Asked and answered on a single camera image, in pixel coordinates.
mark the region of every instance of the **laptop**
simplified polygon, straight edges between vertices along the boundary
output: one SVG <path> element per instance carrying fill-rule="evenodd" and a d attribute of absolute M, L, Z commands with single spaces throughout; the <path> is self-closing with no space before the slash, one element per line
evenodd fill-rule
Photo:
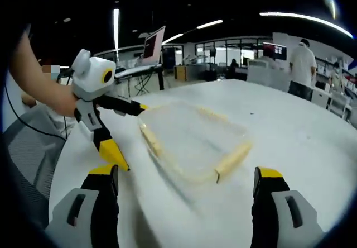
<path fill-rule="evenodd" d="M 165 26 L 161 27 L 160 29 L 146 37 L 143 58 L 141 60 L 140 66 L 136 66 L 135 68 L 130 68 L 125 71 L 116 73 L 115 77 L 124 78 L 128 75 L 138 73 L 152 67 L 161 66 L 159 64 L 159 60 L 164 32 Z"/>

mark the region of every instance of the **gray gripper part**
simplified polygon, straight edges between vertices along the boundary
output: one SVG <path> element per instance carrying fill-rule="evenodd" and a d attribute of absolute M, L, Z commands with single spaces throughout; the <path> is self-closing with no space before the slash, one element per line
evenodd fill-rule
<path fill-rule="evenodd" d="M 324 235 L 317 212 L 296 190 L 273 192 L 278 214 L 278 248 L 314 247 Z"/>
<path fill-rule="evenodd" d="M 90 223 L 97 190 L 74 188 L 54 208 L 46 233 L 60 248 L 91 248 Z"/>

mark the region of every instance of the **computer monitor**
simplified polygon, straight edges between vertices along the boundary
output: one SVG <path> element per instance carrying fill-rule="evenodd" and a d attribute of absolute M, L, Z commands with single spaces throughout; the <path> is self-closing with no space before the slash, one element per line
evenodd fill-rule
<path fill-rule="evenodd" d="M 145 39 L 141 66 L 157 65 L 159 63 L 164 32 L 165 26 L 161 27 Z"/>
<path fill-rule="evenodd" d="M 263 52 L 267 49 L 271 49 L 274 59 L 286 61 L 286 46 L 263 42 Z"/>

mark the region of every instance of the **office floor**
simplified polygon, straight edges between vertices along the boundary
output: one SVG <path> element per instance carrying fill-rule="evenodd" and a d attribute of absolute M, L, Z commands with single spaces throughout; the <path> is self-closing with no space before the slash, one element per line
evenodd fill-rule
<path fill-rule="evenodd" d="M 141 85 L 139 85 L 141 81 L 141 79 L 143 80 L 143 83 L 146 83 L 146 85 L 144 86 L 144 89 L 142 89 L 140 91 L 140 88 L 142 87 Z M 163 76 L 163 83 L 164 83 L 164 87 L 165 90 L 166 89 L 170 89 L 170 88 L 176 88 L 176 87 L 180 87 L 180 86 L 185 86 L 185 85 L 190 85 L 190 84 L 196 84 L 196 83 L 202 83 L 205 82 L 204 80 L 196 80 L 193 82 L 181 82 L 175 79 L 173 74 L 166 74 Z M 152 76 L 149 78 L 149 80 L 147 79 L 147 76 L 142 76 L 140 77 L 135 77 L 135 78 L 131 78 L 129 80 L 129 87 L 130 87 L 130 96 L 129 96 L 129 92 L 128 92 L 128 80 L 123 80 L 121 83 L 119 83 L 117 85 L 117 92 L 120 96 L 124 96 L 124 97 L 135 97 L 135 96 L 140 96 L 142 94 L 146 94 L 146 93 L 155 93 L 158 92 L 159 89 L 159 85 L 158 85 L 158 77 L 157 74 L 152 74 Z"/>

